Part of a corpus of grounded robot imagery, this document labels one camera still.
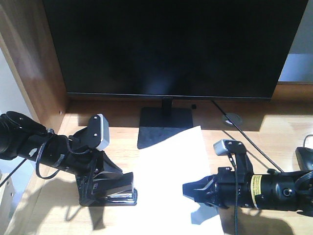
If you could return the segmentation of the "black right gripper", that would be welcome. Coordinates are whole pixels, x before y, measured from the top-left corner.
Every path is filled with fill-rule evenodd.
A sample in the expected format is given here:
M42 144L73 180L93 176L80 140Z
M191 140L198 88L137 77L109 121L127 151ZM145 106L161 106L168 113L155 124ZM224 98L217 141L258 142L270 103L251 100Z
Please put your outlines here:
M238 178L235 178L234 171L219 167L218 173L215 175L214 187L217 191L217 198L206 198L213 176L206 176L198 181L183 184L183 196L209 207L228 208L234 206L236 201L240 207L254 207L250 192L250 182L254 172L252 163L247 157L246 148L244 146L229 147L228 150L228 154L235 155Z

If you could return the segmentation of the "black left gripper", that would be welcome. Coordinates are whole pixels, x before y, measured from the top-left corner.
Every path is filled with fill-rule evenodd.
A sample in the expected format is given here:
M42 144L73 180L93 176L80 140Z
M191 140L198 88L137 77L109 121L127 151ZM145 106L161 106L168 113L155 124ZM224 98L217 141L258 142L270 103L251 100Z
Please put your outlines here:
M121 178L122 169L108 158L104 150L88 147L87 128L69 137L58 136L58 140L61 141L58 169L75 176L90 174L94 180Z

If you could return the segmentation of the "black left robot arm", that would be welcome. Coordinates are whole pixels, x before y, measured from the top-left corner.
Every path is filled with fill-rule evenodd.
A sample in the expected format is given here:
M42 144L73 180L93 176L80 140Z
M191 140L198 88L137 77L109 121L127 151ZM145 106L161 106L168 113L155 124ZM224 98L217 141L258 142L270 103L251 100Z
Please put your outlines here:
M102 114L93 115L87 127L68 137L18 112L8 111L0 116L2 160L20 156L76 176L119 179L123 171L104 151L109 143L109 123Z

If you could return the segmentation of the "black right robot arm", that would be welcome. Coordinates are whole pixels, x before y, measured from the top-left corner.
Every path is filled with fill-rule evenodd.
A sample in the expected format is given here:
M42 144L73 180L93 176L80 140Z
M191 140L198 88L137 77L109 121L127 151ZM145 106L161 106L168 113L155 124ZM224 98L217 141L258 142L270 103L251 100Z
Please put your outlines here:
M223 149L219 155L235 156L236 171L218 168L218 173L183 184L185 197L207 206L230 206L261 210L293 211L313 215L313 173L295 171L254 174L246 149Z

